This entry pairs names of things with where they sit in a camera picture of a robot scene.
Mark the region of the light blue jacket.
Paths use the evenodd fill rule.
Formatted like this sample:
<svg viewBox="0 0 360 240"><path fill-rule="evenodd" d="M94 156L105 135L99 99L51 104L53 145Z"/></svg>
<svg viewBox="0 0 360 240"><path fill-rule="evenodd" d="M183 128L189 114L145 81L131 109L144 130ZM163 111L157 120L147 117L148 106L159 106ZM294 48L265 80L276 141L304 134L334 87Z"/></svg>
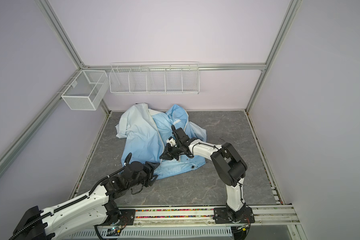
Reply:
<svg viewBox="0 0 360 240"><path fill-rule="evenodd" d="M159 112L149 108L148 104L135 104L124 112L116 125L117 137L126 138L122 162L129 153L131 162L159 163L155 174L159 179L197 170L206 164L203 157L180 156L180 160L161 160L166 141L173 136L171 126L182 128L190 138L207 140L205 129L189 120L187 111L173 105L167 112Z"/></svg>

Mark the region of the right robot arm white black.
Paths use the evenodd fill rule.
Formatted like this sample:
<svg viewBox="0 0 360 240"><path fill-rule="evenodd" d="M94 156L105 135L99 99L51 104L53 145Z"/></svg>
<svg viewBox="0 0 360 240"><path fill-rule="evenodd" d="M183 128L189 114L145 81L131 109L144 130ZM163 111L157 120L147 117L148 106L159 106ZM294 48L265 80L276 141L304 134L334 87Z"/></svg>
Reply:
<svg viewBox="0 0 360 240"><path fill-rule="evenodd" d="M167 140L160 159L178 161L180 156L185 155L190 159L198 156L212 161L227 190L226 210L222 215L217 213L216 218L233 223L249 218L251 214L246 214L246 211L250 208L243 194L248 166L234 146L230 143L213 145L198 138L190 138L182 128L176 128L174 125L171 129L172 136Z"/></svg>

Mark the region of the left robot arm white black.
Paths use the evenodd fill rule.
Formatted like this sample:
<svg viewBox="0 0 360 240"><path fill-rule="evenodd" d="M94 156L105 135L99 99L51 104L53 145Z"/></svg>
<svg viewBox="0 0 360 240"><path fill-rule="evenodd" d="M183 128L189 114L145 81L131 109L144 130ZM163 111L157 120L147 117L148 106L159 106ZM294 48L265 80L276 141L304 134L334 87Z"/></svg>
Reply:
<svg viewBox="0 0 360 240"><path fill-rule="evenodd" d="M128 154L125 165L97 181L90 191L62 204L43 210L35 206L28 209L15 228L12 240L61 240L91 226L132 223L134 214L123 213L116 199L135 186L150 187L160 166L152 162L132 162Z"/></svg>

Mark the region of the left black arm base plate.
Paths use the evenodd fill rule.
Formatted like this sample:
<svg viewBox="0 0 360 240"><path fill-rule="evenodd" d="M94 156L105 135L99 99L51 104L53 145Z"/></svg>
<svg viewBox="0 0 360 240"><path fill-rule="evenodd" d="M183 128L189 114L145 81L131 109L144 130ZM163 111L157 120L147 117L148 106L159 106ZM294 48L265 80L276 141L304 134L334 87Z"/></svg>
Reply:
<svg viewBox="0 0 360 240"><path fill-rule="evenodd" d="M135 209L121 209L110 214L106 223L108 226L131 226L134 224L135 215Z"/></svg>

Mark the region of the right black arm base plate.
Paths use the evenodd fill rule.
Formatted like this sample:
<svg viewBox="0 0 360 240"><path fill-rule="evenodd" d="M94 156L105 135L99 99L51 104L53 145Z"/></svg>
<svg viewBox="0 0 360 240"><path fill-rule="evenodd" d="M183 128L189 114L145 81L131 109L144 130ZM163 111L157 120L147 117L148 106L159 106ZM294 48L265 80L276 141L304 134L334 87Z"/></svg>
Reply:
<svg viewBox="0 0 360 240"><path fill-rule="evenodd" d="M252 208L243 206L238 211L233 211L228 206L214 208L213 220L216 224L253 224L255 217Z"/></svg>

